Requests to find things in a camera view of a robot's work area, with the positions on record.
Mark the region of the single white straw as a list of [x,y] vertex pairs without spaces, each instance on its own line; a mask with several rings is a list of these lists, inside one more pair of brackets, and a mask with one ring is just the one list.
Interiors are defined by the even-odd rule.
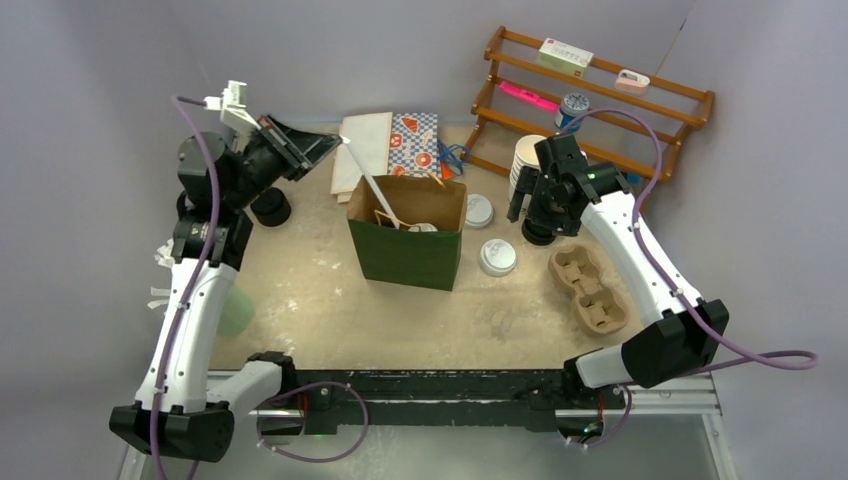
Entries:
[[396,230],[399,230],[400,229],[400,220],[395,215],[393,209],[391,208],[391,206],[390,206],[387,198],[385,197],[384,193],[382,192],[381,188],[377,184],[375,178],[368,171],[364,160],[359,155],[359,152],[352,146],[352,142],[348,137],[341,136],[341,140],[342,140],[342,144],[346,146],[346,148],[350,152],[350,155],[353,158],[354,162],[357,164],[357,166],[358,166],[358,168],[361,172],[362,177],[365,179],[366,183],[370,186],[370,188],[371,188],[372,192],[374,193],[375,197],[377,198],[379,204],[383,208],[384,214],[391,221],[393,227]]

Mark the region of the green paper bag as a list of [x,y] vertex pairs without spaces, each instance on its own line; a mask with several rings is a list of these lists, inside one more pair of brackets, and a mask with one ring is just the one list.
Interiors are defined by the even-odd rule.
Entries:
[[[376,176],[400,220],[396,230],[365,179],[347,204],[347,222],[363,276],[400,285],[451,291],[461,260],[468,190],[431,176]],[[415,223],[438,232],[409,232]]]

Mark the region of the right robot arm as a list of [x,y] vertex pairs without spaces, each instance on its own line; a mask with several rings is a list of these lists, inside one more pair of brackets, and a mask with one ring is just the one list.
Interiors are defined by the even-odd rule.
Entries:
[[521,169],[507,217],[520,221],[524,238],[547,246],[587,228],[604,247],[630,289],[642,330],[615,347],[568,360],[564,399],[584,407],[601,387],[633,382],[650,388],[708,366],[718,342],[697,324],[723,333],[729,312],[706,301],[676,270],[637,215],[636,198],[611,163],[590,165],[570,134],[532,145],[537,167]]

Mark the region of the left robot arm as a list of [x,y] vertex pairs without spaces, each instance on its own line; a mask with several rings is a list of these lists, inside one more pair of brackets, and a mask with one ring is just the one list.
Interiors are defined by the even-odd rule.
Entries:
[[208,384],[208,368],[252,233],[248,206],[277,180],[302,179],[343,143],[341,136],[296,130],[264,115],[240,151],[214,132],[179,146],[183,189],[165,320],[134,401],[115,407],[109,419],[110,430],[130,446],[156,459],[217,462],[236,423],[253,408],[295,402],[298,382],[286,354],[254,354],[216,387]]

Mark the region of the single white coffee lid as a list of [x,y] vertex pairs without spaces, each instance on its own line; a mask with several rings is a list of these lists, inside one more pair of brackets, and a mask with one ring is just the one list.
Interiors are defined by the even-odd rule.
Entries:
[[407,230],[409,232],[420,232],[420,233],[438,232],[438,228],[435,225],[433,225],[431,223],[426,223],[426,222],[412,224],[411,226],[409,226],[407,228]]

